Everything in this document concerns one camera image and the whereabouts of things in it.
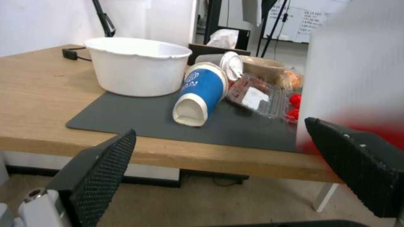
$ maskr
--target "table leg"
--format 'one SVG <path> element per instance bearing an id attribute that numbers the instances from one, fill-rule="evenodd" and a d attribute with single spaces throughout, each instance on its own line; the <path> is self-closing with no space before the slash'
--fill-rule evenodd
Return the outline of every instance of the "table leg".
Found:
<path id="1" fill-rule="evenodd" d="M 337 189 L 337 183 L 325 183 L 317 198 L 313 202 L 313 208 L 316 212 L 323 211 L 332 194 Z"/>

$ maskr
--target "white label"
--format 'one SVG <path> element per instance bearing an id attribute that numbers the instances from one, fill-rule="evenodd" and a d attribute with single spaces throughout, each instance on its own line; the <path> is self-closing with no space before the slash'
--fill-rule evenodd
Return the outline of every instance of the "white label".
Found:
<path id="1" fill-rule="evenodd" d="M 249 87 L 248 91 L 246 92 L 246 95 L 244 95 L 242 104 L 251 109 L 257 110 L 261 100 L 268 102 L 269 96 L 256 88 Z"/>

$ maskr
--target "white cup lid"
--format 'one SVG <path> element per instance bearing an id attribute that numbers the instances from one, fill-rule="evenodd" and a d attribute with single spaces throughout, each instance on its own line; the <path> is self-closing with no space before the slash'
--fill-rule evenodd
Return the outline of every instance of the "white cup lid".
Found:
<path id="1" fill-rule="evenodd" d="M 231 81 L 236 81 L 243 74 L 243 59 L 233 51 L 226 52 L 219 64 Z"/>

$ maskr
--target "mouse pad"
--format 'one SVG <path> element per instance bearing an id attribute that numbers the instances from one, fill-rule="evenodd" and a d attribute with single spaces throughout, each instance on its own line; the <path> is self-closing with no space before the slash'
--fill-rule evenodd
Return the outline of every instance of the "mouse pad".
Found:
<path id="1" fill-rule="evenodd" d="M 130 128 L 142 137 L 198 143 L 296 151 L 296 126 L 268 119 L 223 99 L 202 127 L 173 120 L 178 93 L 128 97 L 106 92 L 71 119 L 68 128 L 122 133 Z"/>

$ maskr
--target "whiteboard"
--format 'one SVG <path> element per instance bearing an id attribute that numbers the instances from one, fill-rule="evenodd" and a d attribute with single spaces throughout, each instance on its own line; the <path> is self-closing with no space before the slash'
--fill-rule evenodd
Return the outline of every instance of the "whiteboard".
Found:
<path id="1" fill-rule="evenodd" d="M 276 17 L 284 0 L 277 0 L 268 14 L 264 37 L 271 33 Z M 282 17 L 288 8 L 288 19 L 283 25 Z M 288 0 L 283 10 L 278 25 L 272 36 L 273 39 L 287 40 L 292 42 L 309 42 L 311 32 L 329 18 L 333 13 L 343 9 L 351 0 Z"/>

